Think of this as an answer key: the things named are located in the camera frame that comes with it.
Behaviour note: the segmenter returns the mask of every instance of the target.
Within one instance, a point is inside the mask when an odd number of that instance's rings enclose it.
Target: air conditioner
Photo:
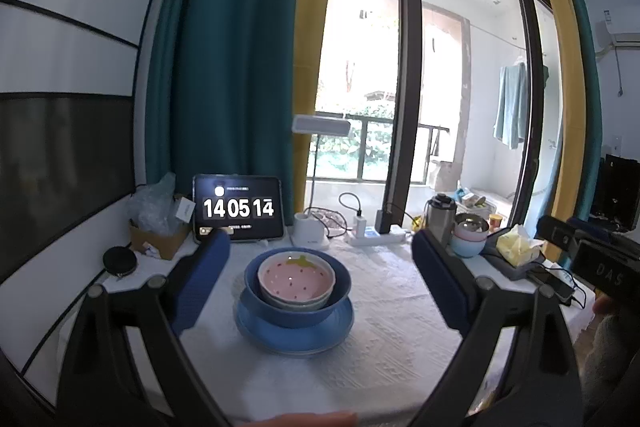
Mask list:
[[[640,6],[609,8],[604,20],[614,46],[640,48]]]

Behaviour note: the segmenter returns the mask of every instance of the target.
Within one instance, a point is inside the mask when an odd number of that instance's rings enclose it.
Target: textured tablecloth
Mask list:
[[[235,421],[259,420],[289,412],[354,410],[363,424],[404,425],[443,374],[461,337],[449,330],[411,260],[410,245],[352,248],[332,240],[328,253],[348,267],[355,320],[347,340],[311,359],[265,353],[238,332],[234,306],[244,286],[244,267],[267,248],[286,240],[232,246],[229,261],[195,327],[180,340],[209,392]],[[190,253],[188,240],[181,254]],[[153,273],[167,273],[174,263],[141,260],[134,279],[108,280],[108,291],[140,285]],[[500,285],[532,291],[529,282],[511,283],[484,259],[467,263]],[[587,327],[588,310],[563,308],[572,337]],[[60,360],[72,321],[61,333]],[[155,407],[167,410],[137,330],[129,338],[142,382]],[[501,335],[482,393],[495,387],[507,357],[511,331]]]

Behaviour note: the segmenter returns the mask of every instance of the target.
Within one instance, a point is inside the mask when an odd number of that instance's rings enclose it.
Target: light blue towel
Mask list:
[[[529,88],[524,63],[500,68],[500,98],[494,137],[509,149],[517,149],[527,134],[528,110]]]

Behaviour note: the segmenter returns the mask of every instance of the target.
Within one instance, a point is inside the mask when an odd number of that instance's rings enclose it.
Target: pink strawberry bowl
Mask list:
[[[284,251],[260,264],[258,282],[270,304],[290,311],[312,311],[322,308],[329,299],[335,272],[317,255]]]

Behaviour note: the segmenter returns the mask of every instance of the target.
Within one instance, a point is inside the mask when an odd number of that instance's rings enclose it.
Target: thermos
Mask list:
[[[451,237],[456,208],[456,202],[446,194],[436,194],[427,201],[424,225],[443,246],[447,245]]]

